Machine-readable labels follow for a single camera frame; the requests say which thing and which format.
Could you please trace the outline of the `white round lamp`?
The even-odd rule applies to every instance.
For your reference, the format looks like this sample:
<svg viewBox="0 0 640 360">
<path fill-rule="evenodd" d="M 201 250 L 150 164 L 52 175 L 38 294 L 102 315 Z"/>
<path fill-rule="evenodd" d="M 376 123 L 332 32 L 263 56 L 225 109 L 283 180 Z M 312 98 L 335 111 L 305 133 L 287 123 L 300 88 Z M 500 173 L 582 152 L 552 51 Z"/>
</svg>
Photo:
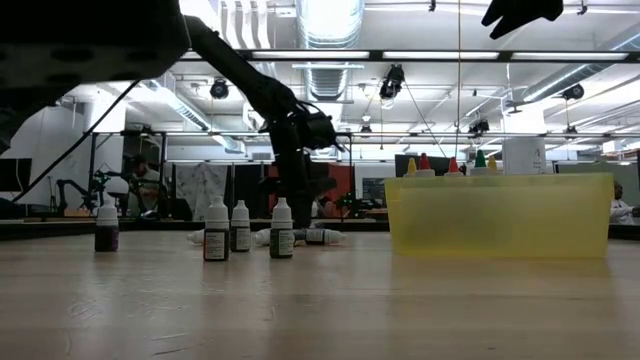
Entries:
<svg viewBox="0 0 640 360">
<path fill-rule="evenodd" d="M 111 177 L 105 183 L 105 192 L 112 197 L 125 196 L 129 193 L 129 183 L 121 177 Z"/>
</svg>

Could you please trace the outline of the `small dark green dye bottle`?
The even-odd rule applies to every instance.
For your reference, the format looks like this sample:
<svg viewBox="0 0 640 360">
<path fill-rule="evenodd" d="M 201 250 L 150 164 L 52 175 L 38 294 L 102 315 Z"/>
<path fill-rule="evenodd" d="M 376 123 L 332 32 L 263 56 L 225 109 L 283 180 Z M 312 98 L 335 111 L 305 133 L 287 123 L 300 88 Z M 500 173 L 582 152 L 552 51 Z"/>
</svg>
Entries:
<svg viewBox="0 0 640 360">
<path fill-rule="evenodd" d="M 272 259 L 293 257 L 295 235 L 291 208 L 286 199 L 280 197 L 273 208 L 269 233 L 269 253 Z"/>
</svg>

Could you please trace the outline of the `white LED light strip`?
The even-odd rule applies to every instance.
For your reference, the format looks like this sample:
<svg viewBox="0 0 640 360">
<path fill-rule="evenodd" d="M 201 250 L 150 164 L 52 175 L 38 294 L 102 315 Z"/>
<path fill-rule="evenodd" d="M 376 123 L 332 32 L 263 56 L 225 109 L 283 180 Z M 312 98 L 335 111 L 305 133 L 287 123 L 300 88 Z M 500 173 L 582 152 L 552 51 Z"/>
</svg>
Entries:
<svg viewBox="0 0 640 360">
<path fill-rule="evenodd" d="M 387 51 L 384 59 L 390 60 L 495 60 L 498 52 L 469 51 Z"/>
<path fill-rule="evenodd" d="M 353 60 L 368 59 L 368 51 L 254 51 L 251 55 L 258 60 Z"/>
<path fill-rule="evenodd" d="M 512 60 L 624 60 L 629 56 L 626 52 L 514 52 Z"/>
</svg>

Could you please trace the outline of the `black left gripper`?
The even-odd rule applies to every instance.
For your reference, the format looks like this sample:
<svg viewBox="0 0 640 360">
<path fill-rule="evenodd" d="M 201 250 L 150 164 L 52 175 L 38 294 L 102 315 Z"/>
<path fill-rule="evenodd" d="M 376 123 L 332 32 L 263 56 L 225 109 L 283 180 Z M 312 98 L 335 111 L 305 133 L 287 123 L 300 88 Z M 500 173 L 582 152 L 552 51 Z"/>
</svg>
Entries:
<svg viewBox="0 0 640 360">
<path fill-rule="evenodd" d="M 313 185 L 299 134 L 291 121 L 279 120 L 272 124 L 272 148 L 283 182 L 282 195 L 291 208 L 294 227 L 308 228 L 312 218 Z"/>
</svg>

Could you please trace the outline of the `person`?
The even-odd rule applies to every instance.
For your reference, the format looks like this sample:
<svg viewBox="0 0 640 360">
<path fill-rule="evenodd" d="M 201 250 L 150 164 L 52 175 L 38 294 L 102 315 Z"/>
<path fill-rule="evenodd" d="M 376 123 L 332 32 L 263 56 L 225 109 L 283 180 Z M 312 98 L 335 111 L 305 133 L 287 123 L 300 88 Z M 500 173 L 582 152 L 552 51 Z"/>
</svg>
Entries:
<svg viewBox="0 0 640 360">
<path fill-rule="evenodd" d="M 131 165 L 127 214 L 136 218 L 160 219 L 165 208 L 165 191 L 159 172 L 152 169 L 141 154 L 131 159 Z"/>
<path fill-rule="evenodd" d="M 614 198 L 610 207 L 610 219 L 611 224 L 618 225 L 634 225 L 635 219 L 640 219 L 640 207 L 632 207 L 626 204 L 623 199 L 623 187 L 615 181 L 614 182 Z"/>
<path fill-rule="evenodd" d="M 337 187 L 338 182 L 333 177 L 321 178 L 314 183 L 312 188 L 314 198 L 311 207 L 311 216 L 313 218 L 327 219 L 342 216 L 336 201 L 330 197 L 330 192 L 336 190 Z"/>
</svg>

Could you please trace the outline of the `black monitor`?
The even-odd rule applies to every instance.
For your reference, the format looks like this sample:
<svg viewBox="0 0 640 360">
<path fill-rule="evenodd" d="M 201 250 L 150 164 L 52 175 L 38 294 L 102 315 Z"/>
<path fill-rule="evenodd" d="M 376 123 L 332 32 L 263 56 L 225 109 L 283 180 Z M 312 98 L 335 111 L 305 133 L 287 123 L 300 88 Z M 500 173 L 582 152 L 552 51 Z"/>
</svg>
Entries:
<svg viewBox="0 0 640 360">
<path fill-rule="evenodd" d="M 22 191 L 29 185 L 31 158 L 0 159 L 0 192 Z"/>
</svg>

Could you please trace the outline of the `orange partition wall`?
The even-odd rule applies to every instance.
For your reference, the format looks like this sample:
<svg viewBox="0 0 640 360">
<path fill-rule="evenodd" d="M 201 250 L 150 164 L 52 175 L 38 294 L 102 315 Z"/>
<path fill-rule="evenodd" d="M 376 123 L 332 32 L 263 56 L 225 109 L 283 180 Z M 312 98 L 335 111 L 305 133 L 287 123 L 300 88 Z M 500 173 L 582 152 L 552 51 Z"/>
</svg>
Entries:
<svg viewBox="0 0 640 360">
<path fill-rule="evenodd" d="M 352 191 L 352 171 L 344 163 L 312 162 L 309 171 L 314 179 L 328 177 L 336 180 L 336 186 L 324 193 L 332 201 Z"/>
</svg>

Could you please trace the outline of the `small purple dye bottle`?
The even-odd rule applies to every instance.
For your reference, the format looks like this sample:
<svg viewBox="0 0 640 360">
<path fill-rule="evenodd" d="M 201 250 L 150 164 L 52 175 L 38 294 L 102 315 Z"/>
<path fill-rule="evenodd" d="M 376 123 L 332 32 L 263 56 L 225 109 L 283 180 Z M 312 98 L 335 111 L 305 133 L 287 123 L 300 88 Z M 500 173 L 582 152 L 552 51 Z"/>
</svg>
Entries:
<svg viewBox="0 0 640 360">
<path fill-rule="evenodd" d="M 115 252 L 119 247 L 119 219 L 115 199 L 104 198 L 104 204 L 98 208 L 94 232 L 94 250 L 96 252 Z"/>
</svg>

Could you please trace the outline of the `small brown dye bottle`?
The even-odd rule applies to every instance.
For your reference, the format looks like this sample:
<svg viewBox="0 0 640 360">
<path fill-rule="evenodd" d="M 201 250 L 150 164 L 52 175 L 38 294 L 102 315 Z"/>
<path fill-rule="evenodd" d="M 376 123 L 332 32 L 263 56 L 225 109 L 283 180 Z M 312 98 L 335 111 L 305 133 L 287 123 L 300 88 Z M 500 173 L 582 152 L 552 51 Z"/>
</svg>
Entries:
<svg viewBox="0 0 640 360">
<path fill-rule="evenodd" d="M 227 261 L 230 252 L 230 222 L 228 208 L 221 196 L 216 196 L 207 208 L 203 241 L 203 260 Z"/>
</svg>

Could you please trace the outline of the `black table edge rail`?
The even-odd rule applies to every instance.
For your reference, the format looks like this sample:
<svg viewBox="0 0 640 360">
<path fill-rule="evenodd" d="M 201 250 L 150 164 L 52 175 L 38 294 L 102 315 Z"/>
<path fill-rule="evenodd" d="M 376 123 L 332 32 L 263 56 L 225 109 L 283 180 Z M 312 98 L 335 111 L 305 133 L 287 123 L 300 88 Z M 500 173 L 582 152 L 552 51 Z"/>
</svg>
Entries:
<svg viewBox="0 0 640 360">
<path fill-rule="evenodd" d="M 319 227 L 341 232 L 389 232 L 387 221 L 371 219 L 347 219 L 321 221 Z M 203 222 L 183 221 L 119 221 L 119 229 L 128 231 L 196 231 L 204 228 Z M 23 221 L 0 221 L 0 242 L 93 234 L 95 222 L 91 218 L 27 218 Z M 640 242 L 640 225 L 610 225 L 608 237 L 614 240 Z"/>
</svg>

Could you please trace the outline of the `yellow translucent plastic bin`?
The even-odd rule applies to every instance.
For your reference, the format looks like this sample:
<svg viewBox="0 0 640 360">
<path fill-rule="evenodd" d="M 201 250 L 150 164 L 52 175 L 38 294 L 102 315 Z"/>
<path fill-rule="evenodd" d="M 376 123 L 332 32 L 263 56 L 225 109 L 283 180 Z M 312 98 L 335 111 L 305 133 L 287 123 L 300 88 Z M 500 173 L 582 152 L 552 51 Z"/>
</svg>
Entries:
<svg viewBox="0 0 640 360">
<path fill-rule="evenodd" d="M 602 258 L 609 173 L 406 177 L 385 182 L 392 248 L 443 258 Z"/>
</svg>

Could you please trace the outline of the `large red dye bottle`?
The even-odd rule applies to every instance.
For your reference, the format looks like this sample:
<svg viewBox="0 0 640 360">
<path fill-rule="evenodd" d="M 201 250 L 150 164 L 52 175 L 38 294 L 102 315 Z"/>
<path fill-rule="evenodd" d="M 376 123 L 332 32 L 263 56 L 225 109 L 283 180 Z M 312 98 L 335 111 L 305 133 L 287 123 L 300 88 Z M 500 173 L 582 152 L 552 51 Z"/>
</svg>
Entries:
<svg viewBox="0 0 640 360">
<path fill-rule="evenodd" d="M 434 177 L 436 175 L 435 170 L 431 168 L 429 158 L 426 153 L 421 154 L 418 170 L 415 175 L 417 177 Z"/>
</svg>

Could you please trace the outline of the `large green dye bottle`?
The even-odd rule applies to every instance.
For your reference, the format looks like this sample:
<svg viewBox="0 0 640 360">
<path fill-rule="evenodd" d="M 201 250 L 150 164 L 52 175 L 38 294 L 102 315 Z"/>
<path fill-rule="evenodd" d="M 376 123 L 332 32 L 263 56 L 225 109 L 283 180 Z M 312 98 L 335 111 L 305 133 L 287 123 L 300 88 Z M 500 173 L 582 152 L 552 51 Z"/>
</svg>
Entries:
<svg viewBox="0 0 640 360">
<path fill-rule="evenodd" d="M 492 170 L 488 167 L 486 157 L 481 149 L 476 151 L 474 166 L 469 170 L 470 176 L 491 175 Z"/>
</svg>

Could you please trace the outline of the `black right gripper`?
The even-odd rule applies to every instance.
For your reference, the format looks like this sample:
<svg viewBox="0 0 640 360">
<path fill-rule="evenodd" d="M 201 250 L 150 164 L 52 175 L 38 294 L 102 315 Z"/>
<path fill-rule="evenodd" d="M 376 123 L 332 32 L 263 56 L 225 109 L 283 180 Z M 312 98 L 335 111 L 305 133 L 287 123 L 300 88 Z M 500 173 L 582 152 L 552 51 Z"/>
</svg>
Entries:
<svg viewBox="0 0 640 360">
<path fill-rule="evenodd" d="M 490 38 L 497 40 L 534 19 L 555 21 L 563 11 L 564 0 L 491 0 L 481 24 L 495 24 Z"/>
</svg>

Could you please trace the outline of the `black overhead frame bar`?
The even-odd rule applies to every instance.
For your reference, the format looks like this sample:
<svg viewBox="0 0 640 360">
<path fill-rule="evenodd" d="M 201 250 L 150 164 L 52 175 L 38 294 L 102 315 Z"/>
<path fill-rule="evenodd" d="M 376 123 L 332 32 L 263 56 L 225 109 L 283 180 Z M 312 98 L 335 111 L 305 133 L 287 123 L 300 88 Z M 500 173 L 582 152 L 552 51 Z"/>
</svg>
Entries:
<svg viewBox="0 0 640 360">
<path fill-rule="evenodd" d="M 353 60 L 258 60 L 253 59 L 251 57 L 254 51 L 368 51 L 369 58 L 368 59 L 353 59 Z M 427 50 L 391 50 L 391 51 L 427 51 Z M 429 51 L 458 51 L 458 50 L 429 50 Z M 480 52 L 481 50 L 462 50 L 469 52 Z M 453 62 L 461 62 L 461 63 L 559 63 L 559 64 L 640 64 L 640 50 L 637 51 L 587 51 L 587 52 L 626 52 L 629 54 L 627 58 L 624 60 L 595 60 L 595 61 L 581 61 L 581 60 L 569 60 L 566 62 L 561 62 L 558 60 L 512 60 L 511 57 L 514 52 L 555 52 L 555 51 L 483 51 L 483 52 L 498 52 L 499 56 L 495 60 L 390 60 L 384 59 L 383 53 L 387 52 L 384 50 L 238 50 L 238 54 L 244 58 L 245 60 L 252 62 L 441 62 L 441 63 L 453 63 Z"/>
</svg>

